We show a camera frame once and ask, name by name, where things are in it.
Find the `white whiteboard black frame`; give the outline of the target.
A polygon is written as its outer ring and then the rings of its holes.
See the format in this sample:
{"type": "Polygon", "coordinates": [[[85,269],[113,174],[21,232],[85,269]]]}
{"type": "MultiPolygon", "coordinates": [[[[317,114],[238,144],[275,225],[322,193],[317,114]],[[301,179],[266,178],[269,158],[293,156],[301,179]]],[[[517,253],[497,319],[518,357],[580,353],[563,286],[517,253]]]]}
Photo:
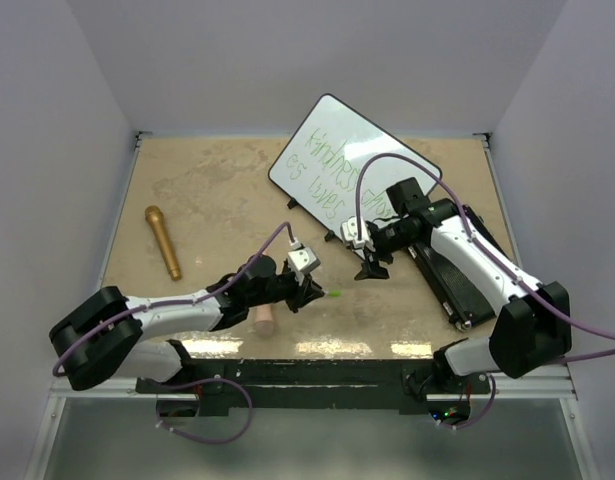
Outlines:
{"type": "Polygon", "coordinates": [[[269,180],[337,239],[355,215],[360,192],[365,220],[396,215],[386,194],[414,177],[427,195],[439,166],[331,94],[322,95],[272,167],[269,180]]]}

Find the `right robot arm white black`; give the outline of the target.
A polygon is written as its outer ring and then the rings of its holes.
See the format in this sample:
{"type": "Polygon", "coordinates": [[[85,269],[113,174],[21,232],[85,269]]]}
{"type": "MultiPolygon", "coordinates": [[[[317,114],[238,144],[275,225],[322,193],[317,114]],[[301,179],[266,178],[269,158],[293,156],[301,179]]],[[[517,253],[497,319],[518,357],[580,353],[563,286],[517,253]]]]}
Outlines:
{"type": "Polygon", "coordinates": [[[353,250],[363,253],[357,279],[386,279],[393,252],[422,243],[447,259],[485,298],[497,320],[491,335],[447,345],[434,354],[432,379],[456,392],[468,375],[500,371],[516,379],[555,361],[572,347],[569,294],[557,282],[527,274],[493,246],[463,207],[449,199],[430,201],[409,178],[387,190],[398,218],[379,228],[353,215],[340,227],[353,250]]]}

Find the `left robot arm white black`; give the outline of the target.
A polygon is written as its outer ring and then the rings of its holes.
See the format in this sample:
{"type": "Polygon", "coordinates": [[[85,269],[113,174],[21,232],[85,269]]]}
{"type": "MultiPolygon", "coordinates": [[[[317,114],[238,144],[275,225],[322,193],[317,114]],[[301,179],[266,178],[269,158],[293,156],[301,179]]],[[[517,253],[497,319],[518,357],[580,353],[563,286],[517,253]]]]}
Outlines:
{"type": "Polygon", "coordinates": [[[266,304],[283,302],[298,312],[325,295],[312,277],[319,265],[315,253],[302,248],[289,252],[281,269],[270,256],[261,255],[235,274],[186,295],[141,298],[126,296],[116,286],[103,287],[50,330],[58,356],[53,373],[66,377],[73,390],[84,391],[135,366],[138,376],[183,392],[194,380],[184,349],[170,340],[156,345],[148,340],[227,330],[266,304]]]}

